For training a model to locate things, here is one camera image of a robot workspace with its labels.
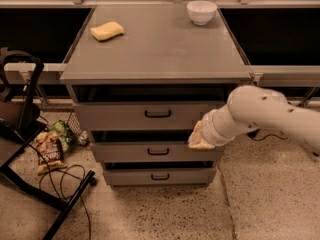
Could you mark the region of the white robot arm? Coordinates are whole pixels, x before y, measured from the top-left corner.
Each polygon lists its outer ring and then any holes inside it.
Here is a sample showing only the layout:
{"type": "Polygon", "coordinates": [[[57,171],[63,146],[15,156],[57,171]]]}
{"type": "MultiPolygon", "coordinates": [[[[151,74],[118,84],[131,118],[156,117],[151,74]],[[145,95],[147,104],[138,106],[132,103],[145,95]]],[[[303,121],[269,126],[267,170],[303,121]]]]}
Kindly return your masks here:
{"type": "Polygon", "coordinates": [[[188,146],[213,149],[257,129],[276,129],[320,153],[320,113],[290,105],[282,93],[253,85],[235,88],[224,106],[206,113],[196,123],[188,146]]]}

